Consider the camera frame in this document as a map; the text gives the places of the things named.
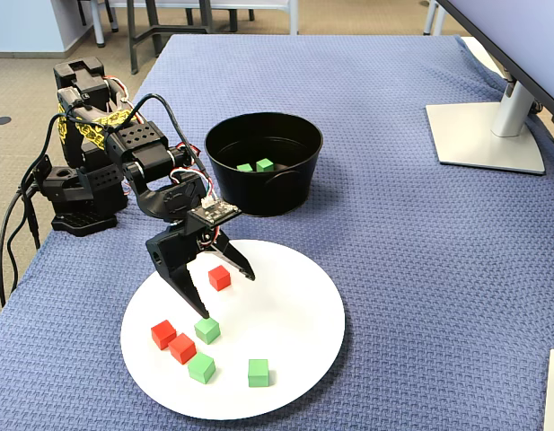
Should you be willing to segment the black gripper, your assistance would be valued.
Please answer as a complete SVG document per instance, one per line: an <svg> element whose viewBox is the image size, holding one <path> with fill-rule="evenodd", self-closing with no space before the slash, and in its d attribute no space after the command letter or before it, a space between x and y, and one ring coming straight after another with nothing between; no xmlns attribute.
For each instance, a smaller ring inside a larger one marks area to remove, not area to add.
<svg viewBox="0 0 554 431"><path fill-rule="evenodd" d="M195 259L198 252L198 234L209 226L198 221L193 209L200 207L206 189L199 176L181 176L180 182L150 190L142 176L133 177L133 190L139 208L148 216L168 223L167 229L146 242L155 267L162 276L169 276L170 286L202 318L209 318L209 311L203 304L186 266ZM251 264L230 242L229 237L220 232L206 251L237 268L251 281L256 279Z"/></svg>

